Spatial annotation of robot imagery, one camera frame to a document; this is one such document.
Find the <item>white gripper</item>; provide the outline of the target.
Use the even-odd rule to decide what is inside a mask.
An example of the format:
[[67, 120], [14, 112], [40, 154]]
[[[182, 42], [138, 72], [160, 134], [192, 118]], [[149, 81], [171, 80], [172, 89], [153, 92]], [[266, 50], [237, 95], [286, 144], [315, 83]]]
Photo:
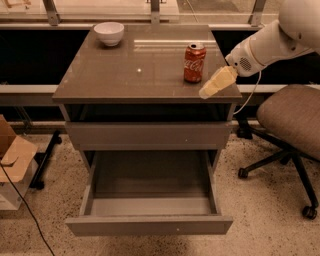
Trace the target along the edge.
[[199, 96], [202, 99], [208, 99], [232, 85], [238, 75], [240, 77], [250, 77], [264, 68], [251, 51], [250, 38], [246, 38], [237, 44], [225, 59], [230, 66], [219, 68], [203, 85], [199, 91]]

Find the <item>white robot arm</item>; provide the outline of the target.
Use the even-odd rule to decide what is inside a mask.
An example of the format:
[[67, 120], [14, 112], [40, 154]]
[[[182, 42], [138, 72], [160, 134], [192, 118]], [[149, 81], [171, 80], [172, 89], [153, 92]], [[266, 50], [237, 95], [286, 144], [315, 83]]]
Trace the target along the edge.
[[237, 44], [199, 91], [207, 99], [267, 66], [311, 52], [320, 52], [320, 0], [284, 0], [276, 20]]

